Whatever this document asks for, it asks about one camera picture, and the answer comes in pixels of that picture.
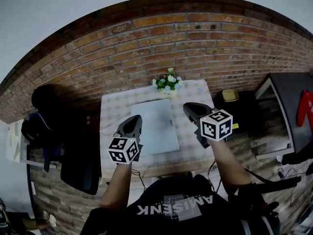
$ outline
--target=black and white cube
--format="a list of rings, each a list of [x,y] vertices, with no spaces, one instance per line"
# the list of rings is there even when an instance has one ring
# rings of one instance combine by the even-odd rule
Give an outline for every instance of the black and white cube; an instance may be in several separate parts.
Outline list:
[[[130,164],[139,152],[134,138],[113,138],[108,154],[112,162]]]
[[[200,119],[201,136],[220,141],[232,134],[233,116],[224,110]]]

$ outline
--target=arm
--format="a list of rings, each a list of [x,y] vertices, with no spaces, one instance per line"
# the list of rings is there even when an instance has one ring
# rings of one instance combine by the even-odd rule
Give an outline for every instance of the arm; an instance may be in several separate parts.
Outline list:
[[[208,140],[212,146],[221,180],[228,195],[234,194],[239,186],[251,184],[249,174],[236,160],[224,141]]]
[[[131,174],[132,163],[117,165],[110,184],[103,194],[100,207],[116,211],[127,207]]]

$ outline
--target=blue flower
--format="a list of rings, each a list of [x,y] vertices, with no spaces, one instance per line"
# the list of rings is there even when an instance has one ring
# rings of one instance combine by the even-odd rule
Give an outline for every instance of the blue flower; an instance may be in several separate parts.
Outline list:
[[[171,90],[171,87],[169,87],[169,86],[167,85],[167,86],[165,86],[164,90],[165,90],[166,92],[169,92],[169,91]]]

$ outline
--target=red object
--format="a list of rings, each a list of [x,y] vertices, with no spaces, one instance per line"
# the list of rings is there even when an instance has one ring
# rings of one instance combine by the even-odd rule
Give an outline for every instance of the red object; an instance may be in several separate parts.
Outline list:
[[[308,114],[311,129],[313,131],[313,93],[303,91],[298,108],[298,127],[303,125],[305,115]]]

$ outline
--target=white board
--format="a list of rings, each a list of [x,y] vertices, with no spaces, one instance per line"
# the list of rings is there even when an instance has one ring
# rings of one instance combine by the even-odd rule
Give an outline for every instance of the white board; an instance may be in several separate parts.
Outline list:
[[[132,116],[141,115],[142,131],[140,156],[179,150],[170,100],[157,100],[135,104]]]

